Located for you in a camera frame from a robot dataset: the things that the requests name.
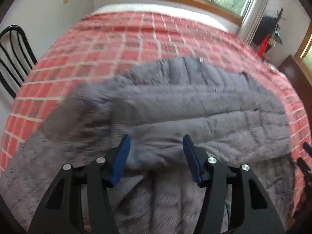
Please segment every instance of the wooden window frame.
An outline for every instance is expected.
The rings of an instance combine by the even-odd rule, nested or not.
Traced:
[[[234,12],[216,4],[213,2],[209,2],[207,0],[166,0],[170,2],[183,3],[189,6],[193,6],[196,8],[200,8],[205,11],[209,11],[213,14],[216,14],[220,17],[223,17],[232,23],[235,23],[238,26],[241,26],[243,22],[243,17],[236,15]]]
[[[311,47],[312,47],[312,21],[310,22],[305,38],[303,39],[298,51],[294,55],[294,58],[299,63],[301,70],[312,84],[312,71],[308,69],[308,66],[303,61]]]

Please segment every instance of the black chair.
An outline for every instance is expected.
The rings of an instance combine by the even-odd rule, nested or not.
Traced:
[[[16,32],[16,38],[17,38],[17,42],[18,42],[18,49],[19,49],[19,52],[17,53],[17,50],[15,49],[15,45],[13,45],[13,41],[12,41],[12,32]],[[16,26],[16,25],[12,25],[12,26],[8,26],[7,28],[5,28],[1,33],[0,33],[0,40],[2,39],[3,36],[5,36],[6,34],[9,34],[9,40],[10,40],[10,46],[11,46],[11,50],[12,52],[8,52],[8,50],[6,50],[4,48],[4,46],[1,44],[0,42],[0,48],[2,49],[6,59],[7,59],[7,64],[4,62],[3,59],[1,59],[1,53],[0,53],[0,63],[3,65],[3,67],[6,69],[6,71],[8,72],[8,75],[14,80],[14,82],[8,82],[3,74],[0,72],[0,82],[2,83],[2,85],[4,86],[4,88],[8,91],[8,93],[12,96],[12,98],[16,98],[16,94],[17,92],[15,92],[12,87],[10,86],[10,84],[14,84],[16,83],[16,85],[18,87],[21,87],[22,83],[24,82],[24,80],[27,78],[28,76],[28,72],[25,68],[25,64],[27,63],[29,69],[31,70],[33,68],[33,66],[37,63],[37,60],[32,52],[32,49],[30,48],[29,46],[29,43],[27,41],[27,38],[26,38],[26,35],[25,35],[25,32],[23,31],[23,29],[20,27],[20,26]],[[24,43],[24,47],[26,48],[26,52],[28,53],[28,56],[30,57],[31,59],[31,62],[29,61],[25,51],[24,51],[24,48],[21,44],[21,40],[20,40],[20,37]],[[14,55],[15,57],[15,60],[17,62],[13,62],[13,59],[10,57],[10,55]],[[19,72],[18,70],[18,67],[20,67],[24,73],[26,74],[26,77],[22,76],[21,73]]]

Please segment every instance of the bed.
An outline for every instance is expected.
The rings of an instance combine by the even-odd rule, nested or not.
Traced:
[[[303,142],[311,143],[307,114],[284,74],[209,16],[155,4],[118,4],[86,16],[38,61],[7,119],[1,170],[79,83],[107,80],[141,62],[179,55],[196,55],[224,70],[245,72],[273,92],[287,113],[292,158],[301,156],[311,166],[302,150]],[[295,179],[293,211],[304,187],[298,168]]]

